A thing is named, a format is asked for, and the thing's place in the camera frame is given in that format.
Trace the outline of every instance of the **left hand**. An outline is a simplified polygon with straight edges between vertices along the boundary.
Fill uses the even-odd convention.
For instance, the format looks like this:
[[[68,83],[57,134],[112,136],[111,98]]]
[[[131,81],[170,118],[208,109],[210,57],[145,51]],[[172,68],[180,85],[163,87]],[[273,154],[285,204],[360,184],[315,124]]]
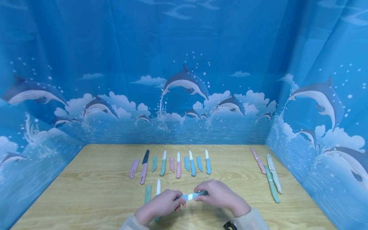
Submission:
[[[177,212],[181,206],[186,207],[187,205],[184,198],[178,199],[182,195],[181,191],[166,189],[140,207],[135,213],[135,218],[141,225],[148,226],[155,217],[167,216],[172,212]]]

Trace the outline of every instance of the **dolphin print curtain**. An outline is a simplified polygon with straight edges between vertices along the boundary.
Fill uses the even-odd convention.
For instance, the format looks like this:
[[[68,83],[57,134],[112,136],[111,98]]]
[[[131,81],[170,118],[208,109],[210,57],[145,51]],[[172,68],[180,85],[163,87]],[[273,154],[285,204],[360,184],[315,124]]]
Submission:
[[[0,0],[0,229],[86,144],[267,144],[368,228],[368,2]]]

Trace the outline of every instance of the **wood grain surface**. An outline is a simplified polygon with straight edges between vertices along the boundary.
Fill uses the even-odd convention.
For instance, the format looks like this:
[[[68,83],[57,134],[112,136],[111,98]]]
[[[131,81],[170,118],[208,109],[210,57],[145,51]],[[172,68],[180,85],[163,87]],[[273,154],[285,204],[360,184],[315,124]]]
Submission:
[[[119,229],[127,217],[144,204],[145,188],[152,186],[151,197],[156,194],[157,179],[161,190],[181,190],[192,193],[202,181],[216,179],[226,183],[248,203],[257,208],[270,229],[335,229],[317,207],[311,197],[281,165],[272,151],[263,145],[253,145],[262,162],[271,154],[279,174],[283,195],[280,204],[271,196],[268,180],[253,158],[250,145],[88,145],[47,190],[27,210],[12,230],[48,229]],[[144,185],[139,184],[142,159],[150,150],[147,176]],[[204,172],[197,168],[192,177],[184,168],[184,157],[200,156]],[[212,173],[207,175],[205,149],[211,160]],[[170,171],[159,176],[163,151],[167,159],[181,154],[182,174],[180,179]],[[152,169],[152,157],[157,156],[158,165]],[[134,179],[129,179],[133,160],[140,159]],[[162,217],[151,229],[223,229],[223,224],[232,218],[231,213],[206,206],[195,201],[178,213]]]

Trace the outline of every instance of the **pink knife sheath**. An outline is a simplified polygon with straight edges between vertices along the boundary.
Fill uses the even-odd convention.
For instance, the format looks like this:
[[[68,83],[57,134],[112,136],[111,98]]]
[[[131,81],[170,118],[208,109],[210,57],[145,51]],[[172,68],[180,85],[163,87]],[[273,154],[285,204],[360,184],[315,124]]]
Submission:
[[[176,163],[176,178],[179,179],[180,176],[181,176],[181,163],[180,163],[180,161],[178,161]]]
[[[141,172],[141,179],[139,181],[140,184],[144,184],[144,181],[146,180],[146,174],[147,174],[147,163],[144,163]]]
[[[261,169],[262,174],[266,174],[265,167],[264,167],[264,165],[262,164],[261,160],[258,158],[257,153],[255,152],[255,150],[254,150],[253,148],[250,148],[250,149],[251,149],[251,151],[252,151],[252,154],[253,154],[253,156],[254,156],[255,160],[256,160],[256,161],[257,161],[257,163],[258,163],[259,168]]]
[[[174,173],[175,172],[175,168],[174,168],[174,158],[170,158],[170,170]]]
[[[139,164],[139,159],[133,161],[132,167],[130,168],[130,173],[129,173],[130,179],[134,178],[135,172],[137,171],[137,168],[138,168],[138,164]]]

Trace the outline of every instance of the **sleeve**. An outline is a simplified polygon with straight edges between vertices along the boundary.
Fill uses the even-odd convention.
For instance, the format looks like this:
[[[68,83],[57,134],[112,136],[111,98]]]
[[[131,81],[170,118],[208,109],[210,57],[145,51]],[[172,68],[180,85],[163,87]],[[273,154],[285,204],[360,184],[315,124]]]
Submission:
[[[120,230],[149,230],[149,228],[138,223],[135,216],[130,216],[120,228]]]
[[[251,208],[250,213],[235,218],[234,225],[238,230],[269,230],[258,210],[254,208]]]

